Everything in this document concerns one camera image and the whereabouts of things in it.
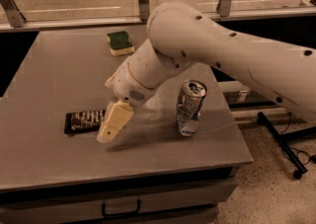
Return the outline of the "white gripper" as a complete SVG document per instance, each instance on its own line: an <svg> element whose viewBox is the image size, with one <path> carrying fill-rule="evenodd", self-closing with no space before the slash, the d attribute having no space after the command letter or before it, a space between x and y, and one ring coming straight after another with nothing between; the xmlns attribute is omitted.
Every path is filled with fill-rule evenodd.
<svg viewBox="0 0 316 224"><path fill-rule="evenodd" d="M107 106L105 119L97 135L101 143L111 142L131 120L134 111L130 104L143 105L156 94L156 90L147 89L134 79L128 59L105 82L105 87L113 89L119 100L110 101Z"/></svg>

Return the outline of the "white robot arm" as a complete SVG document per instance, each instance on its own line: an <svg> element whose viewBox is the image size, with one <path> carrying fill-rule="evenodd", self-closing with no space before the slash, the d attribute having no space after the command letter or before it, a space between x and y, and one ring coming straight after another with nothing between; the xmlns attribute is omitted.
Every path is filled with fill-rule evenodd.
<svg viewBox="0 0 316 224"><path fill-rule="evenodd" d="M107 80L109 103L97 140L113 140L160 85L195 63L214 66L302 119L316 122L316 50L230 31L178 2L159 5L147 40Z"/></svg>

